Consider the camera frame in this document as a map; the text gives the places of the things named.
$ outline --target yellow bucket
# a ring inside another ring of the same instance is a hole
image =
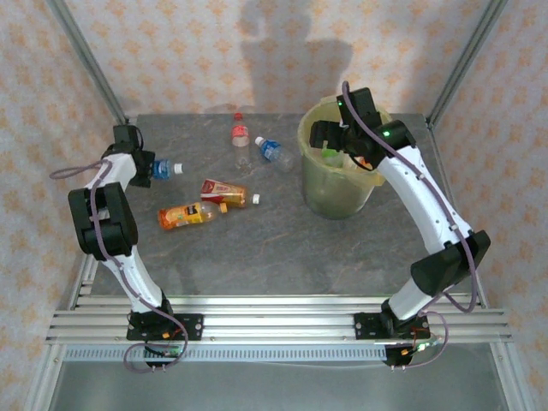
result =
[[[377,108],[383,123],[390,115]],[[384,178],[375,171],[347,170],[331,167],[322,159],[321,150],[310,147],[310,130],[319,121],[339,122],[337,98],[322,98],[299,123],[297,139],[301,149],[302,187],[307,205],[326,218],[340,219],[354,215],[366,203],[373,188],[382,186]]]

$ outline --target plastic bottle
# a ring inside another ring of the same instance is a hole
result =
[[[290,171],[293,168],[293,155],[273,140],[265,140],[262,137],[255,139],[260,152],[266,159],[274,163],[281,171]]]
[[[257,205],[260,202],[259,194],[249,194],[247,188],[227,182],[218,182],[207,179],[202,184],[200,198],[213,203],[225,203],[227,206],[244,208],[248,204]]]
[[[154,161],[152,165],[152,178],[156,180],[169,180],[172,173],[182,174],[182,164],[172,164],[167,158]]]
[[[251,169],[249,158],[249,132],[243,123],[241,113],[234,114],[234,125],[232,126],[232,146],[234,146],[236,168],[241,171]]]
[[[158,221],[163,229],[174,229],[189,224],[207,223],[227,212],[226,204],[209,201],[180,205],[158,211]]]

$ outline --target metal frame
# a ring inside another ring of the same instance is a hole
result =
[[[442,175],[442,180],[444,184],[444,189],[449,201],[453,206],[458,209],[455,196],[451,192],[449,180],[447,175],[445,175],[445,168],[443,161],[439,154],[438,145],[434,136],[434,131],[432,127],[426,122],[428,132],[430,135],[431,143],[434,147],[434,153],[436,155],[436,160],[438,162],[438,168]],[[481,301],[481,306],[483,308],[489,307],[489,301],[485,294],[485,290],[480,281],[480,274],[478,278],[478,294]],[[492,342],[490,344],[491,352],[493,354],[493,360],[497,368],[498,378],[500,379],[501,385],[503,386],[504,396],[506,402],[508,403],[510,410],[518,411],[534,411],[535,407],[533,405],[533,399],[529,391],[527,381],[525,379],[525,373],[521,367],[521,359],[515,345],[512,342]]]
[[[47,3],[116,121],[119,124],[128,122],[67,4],[63,0],[47,0]],[[433,138],[433,129],[506,3],[507,0],[490,1],[426,118],[426,127],[431,133],[442,175],[444,168],[441,166]],[[455,204],[445,175],[443,179],[448,198]],[[91,296],[97,266],[98,262],[92,256],[85,256],[82,259],[67,311],[56,312],[52,321],[48,344],[29,390],[25,410],[38,411],[49,408],[62,363],[69,360],[65,355],[69,349],[78,347],[75,344],[92,342],[95,347],[103,348],[124,348],[127,345],[124,320],[129,309],[128,301],[125,298]],[[489,343],[509,409],[533,410],[520,359],[512,343],[506,314],[503,310],[487,308],[481,284],[479,295],[481,305],[471,315],[457,313],[447,301],[441,300],[435,306],[436,310],[446,314],[450,323],[450,342]],[[469,296],[459,295],[457,300],[465,302],[468,298]],[[329,347],[362,347],[364,343],[357,342],[354,338],[350,314],[358,311],[378,311],[384,297],[175,297],[171,300],[176,312],[199,310],[207,315],[205,340],[201,343],[192,343],[191,348],[221,349],[240,347],[245,343],[253,347],[265,347],[273,343],[280,347],[291,343],[310,347],[321,347],[322,344]],[[429,320],[432,322],[432,330],[442,333],[438,319]],[[387,342],[378,340],[374,343]]]
[[[475,28],[472,37],[468,41],[464,51],[456,62],[456,65],[453,68],[449,79],[445,83],[442,92],[436,100],[432,111],[426,117],[426,124],[428,125],[428,128],[435,128],[438,125],[440,118],[450,103],[450,100],[455,95],[462,79],[464,79],[464,76],[468,72],[470,65],[480,51],[481,46],[487,39],[491,29],[495,26],[495,23],[497,22],[500,14],[503,12],[504,6],[507,2],[508,0],[491,0],[487,5],[484,14],[481,16],[481,19],[479,19],[478,26]]]
[[[459,295],[458,301],[469,301]],[[385,297],[277,296],[171,297],[175,313],[203,313],[203,344],[395,344],[394,340],[356,340],[354,313],[375,313]],[[125,297],[82,295],[74,311],[57,311],[46,341],[52,344],[116,344],[125,338],[131,307]],[[443,299],[434,307],[451,328],[451,343],[512,342],[503,310],[481,308],[462,315]],[[431,329],[443,335],[436,316]]]
[[[118,124],[125,124],[128,119],[123,112],[122,106],[112,91],[112,88],[110,88],[110,84],[106,80],[103,70],[101,70],[99,64],[97,63],[97,60],[92,53],[92,49],[90,49],[89,44],[76,23],[76,20],[72,16],[72,13],[70,13],[69,6],[64,2],[64,0],[46,1],[50,5],[51,11],[59,21],[59,24],[63,27],[65,34],[67,34],[74,51],[76,51],[76,54],[80,58],[82,64],[92,77],[95,86],[101,93],[101,96],[116,119],[116,122]]]

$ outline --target blue label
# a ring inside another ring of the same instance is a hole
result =
[[[152,166],[152,178],[156,180],[168,180],[171,177],[170,161],[168,159],[156,160]]]
[[[271,159],[272,153],[280,146],[276,141],[267,140],[261,147],[260,150],[263,153],[263,156],[267,159]]]

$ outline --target patterned wall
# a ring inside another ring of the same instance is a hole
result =
[[[539,409],[548,409],[548,8],[509,2],[436,137],[457,205],[493,245],[489,302],[511,310]]]
[[[488,0],[68,0],[123,109],[303,112],[369,86],[427,113]]]
[[[98,158],[114,120],[45,1],[1,2],[0,41],[0,409],[16,411],[79,255],[67,193],[84,180],[48,174]]]

